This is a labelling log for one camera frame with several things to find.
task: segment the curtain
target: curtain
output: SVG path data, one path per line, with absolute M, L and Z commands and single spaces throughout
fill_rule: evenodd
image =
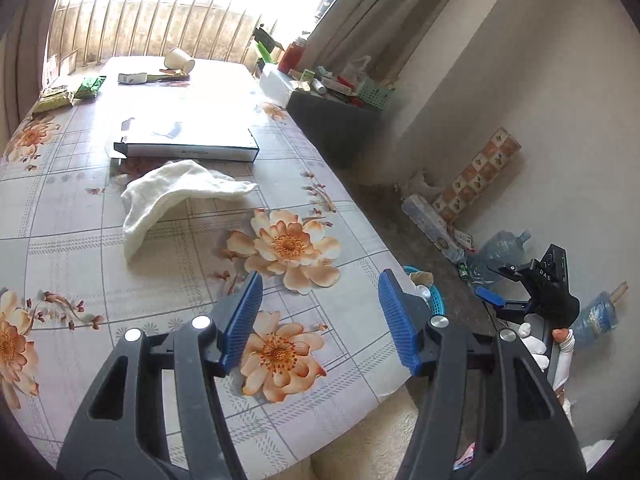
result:
M 22 0 L 0 40 L 0 153 L 38 99 L 56 0 Z
M 449 0 L 335 0 L 308 38 L 299 67 L 340 72 L 371 56 L 367 73 L 395 80 Z

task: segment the white cloth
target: white cloth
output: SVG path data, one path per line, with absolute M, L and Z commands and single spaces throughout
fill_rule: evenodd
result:
M 186 198 L 238 199 L 255 189 L 219 171 L 206 170 L 192 160 L 168 162 L 134 180 L 122 193 L 127 217 L 122 245 L 127 261 L 140 248 L 146 232 L 170 208 Z

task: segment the floor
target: floor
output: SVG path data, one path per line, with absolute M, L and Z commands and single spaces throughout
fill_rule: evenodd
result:
M 393 187 L 367 187 L 354 184 L 347 177 L 341 176 L 341 179 L 398 262 L 433 273 L 434 282 L 445 303 L 447 317 L 472 332 L 493 335 L 494 326 L 482 302 L 460 280 L 456 267 L 402 212 L 402 199 Z M 406 387 L 418 408 L 423 406 L 425 400 L 428 402 L 425 393 L 430 384 L 426 378 L 412 377 L 407 381 Z M 468 373 L 458 455 L 475 440 L 479 389 L 479 374 L 475 371 Z

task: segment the paper cup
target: paper cup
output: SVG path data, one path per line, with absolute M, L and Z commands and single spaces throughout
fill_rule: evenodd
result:
M 164 66 L 171 70 L 182 70 L 188 74 L 193 70 L 196 60 L 181 48 L 174 47 L 164 56 Z

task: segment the blue basket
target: blue basket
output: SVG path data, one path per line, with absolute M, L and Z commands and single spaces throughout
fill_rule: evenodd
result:
M 412 272 L 420 272 L 420 269 L 416 269 L 415 267 L 405 265 L 402 266 L 404 272 L 409 275 Z M 442 299 L 442 295 L 438 290 L 438 287 L 435 285 L 431 285 L 429 287 L 429 292 L 431 293 L 431 299 L 429 300 L 429 306 L 431 307 L 431 313 L 434 316 L 444 316 L 444 300 Z

